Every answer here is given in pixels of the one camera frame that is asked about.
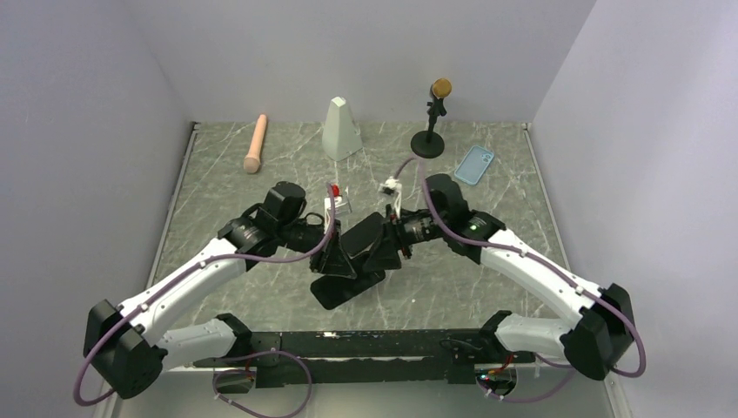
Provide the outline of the black smartphone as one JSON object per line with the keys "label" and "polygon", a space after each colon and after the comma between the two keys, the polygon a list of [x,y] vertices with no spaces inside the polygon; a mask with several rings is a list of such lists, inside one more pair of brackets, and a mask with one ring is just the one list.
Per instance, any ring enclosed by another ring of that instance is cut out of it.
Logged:
{"label": "black smartphone", "polygon": [[333,310],[386,278],[384,271],[361,273],[355,279],[324,275],[313,281],[310,291],[326,310]]}
{"label": "black smartphone", "polygon": [[341,235],[341,244],[351,258],[359,256],[371,247],[382,232],[383,216],[373,212]]}

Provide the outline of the light blue phone case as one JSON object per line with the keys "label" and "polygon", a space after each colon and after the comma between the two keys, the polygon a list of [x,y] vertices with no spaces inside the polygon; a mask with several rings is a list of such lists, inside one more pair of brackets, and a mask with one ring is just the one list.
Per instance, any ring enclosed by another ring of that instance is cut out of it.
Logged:
{"label": "light blue phone case", "polygon": [[494,160],[494,153],[474,145],[454,171],[454,177],[467,185],[477,185]]}

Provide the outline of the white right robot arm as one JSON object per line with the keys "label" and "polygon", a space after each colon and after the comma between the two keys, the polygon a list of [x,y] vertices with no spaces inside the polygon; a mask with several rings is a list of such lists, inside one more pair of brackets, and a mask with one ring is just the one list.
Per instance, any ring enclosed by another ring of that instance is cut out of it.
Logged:
{"label": "white right robot arm", "polygon": [[542,319],[499,311],[480,338],[480,351],[488,360],[531,352],[565,360],[580,374],[602,381],[611,373],[626,374],[617,364],[635,347],[639,363],[630,377],[644,374],[645,348],[626,289],[616,284],[600,287],[533,250],[499,219],[470,209],[459,185],[445,174],[427,178],[422,190],[426,209],[407,211],[401,206],[397,178],[379,186],[393,202],[386,208],[367,269],[398,269],[402,257],[411,257],[414,244],[443,239],[454,253],[505,275],[556,315]]}

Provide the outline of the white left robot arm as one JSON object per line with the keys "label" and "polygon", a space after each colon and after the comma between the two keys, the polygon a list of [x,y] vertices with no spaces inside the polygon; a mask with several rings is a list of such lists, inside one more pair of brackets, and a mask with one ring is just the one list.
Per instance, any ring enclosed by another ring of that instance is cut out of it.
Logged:
{"label": "white left robot arm", "polygon": [[280,181],[261,203],[220,228],[190,260],[156,285],[116,305],[101,300],[88,313],[84,365],[94,367],[123,399],[143,393],[165,370],[188,361],[220,358],[243,363],[252,348],[250,329],[231,314],[200,326],[174,329],[185,311],[224,283],[259,263],[316,259],[339,237],[341,212],[350,208],[330,184],[319,222],[311,224],[305,190]]}

